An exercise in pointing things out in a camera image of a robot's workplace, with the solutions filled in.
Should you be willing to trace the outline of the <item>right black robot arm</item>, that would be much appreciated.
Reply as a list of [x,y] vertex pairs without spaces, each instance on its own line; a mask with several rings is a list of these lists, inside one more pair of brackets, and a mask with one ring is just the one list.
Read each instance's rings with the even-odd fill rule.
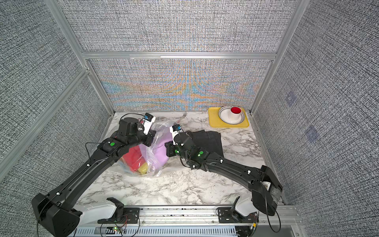
[[268,166],[242,165],[224,158],[221,134],[215,131],[184,132],[165,143],[169,157],[179,156],[190,169],[222,175],[252,193],[252,204],[260,212],[274,216],[283,187]]

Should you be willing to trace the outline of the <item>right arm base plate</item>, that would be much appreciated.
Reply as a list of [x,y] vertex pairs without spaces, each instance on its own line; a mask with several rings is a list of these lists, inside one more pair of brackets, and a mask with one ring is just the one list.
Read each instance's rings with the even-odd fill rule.
[[250,213],[248,216],[243,216],[238,213],[232,207],[218,207],[216,209],[216,214],[219,219],[219,223],[230,224],[230,223],[257,223],[259,222],[258,214],[256,212]]

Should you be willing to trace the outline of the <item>black trousers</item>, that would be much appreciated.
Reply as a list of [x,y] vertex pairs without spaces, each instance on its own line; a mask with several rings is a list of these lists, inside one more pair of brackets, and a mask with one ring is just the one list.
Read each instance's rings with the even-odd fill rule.
[[221,133],[217,131],[186,131],[197,147],[204,148],[209,153],[216,153],[224,157]]

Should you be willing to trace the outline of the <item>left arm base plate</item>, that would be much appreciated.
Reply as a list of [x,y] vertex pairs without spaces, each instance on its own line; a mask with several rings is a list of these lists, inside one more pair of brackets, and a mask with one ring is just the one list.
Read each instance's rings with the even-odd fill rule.
[[112,217],[108,219],[100,219],[97,221],[98,224],[137,224],[138,216],[140,214],[140,208],[137,207],[124,207],[123,210],[120,208],[115,211]]

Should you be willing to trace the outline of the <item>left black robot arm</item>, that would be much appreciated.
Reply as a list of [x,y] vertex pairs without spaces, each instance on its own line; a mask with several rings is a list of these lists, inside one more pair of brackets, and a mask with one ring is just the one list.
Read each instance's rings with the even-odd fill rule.
[[142,120],[128,115],[119,120],[118,130],[98,143],[89,159],[67,180],[46,195],[37,194],[32,207],[37,220],[55,237],[67,237],[87,216],[84,210],[74,208],[80,196],[109,167],[131,148],[140,144],[150,147],[156,132],[151,129],[156,118],[149,113]]

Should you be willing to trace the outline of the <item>clear plastic vacuum bag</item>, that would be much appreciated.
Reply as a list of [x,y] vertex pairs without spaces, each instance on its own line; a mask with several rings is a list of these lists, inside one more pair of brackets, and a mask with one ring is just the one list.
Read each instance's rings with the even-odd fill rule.
[[138,145],[121,157],[117,164],[121,170],[130,176],[158,177],[162,175],[169,157],[166,154],[165,143],[173,141],[170,127],[178,121],[160,121],[152,129],[157,133],[150,147]]

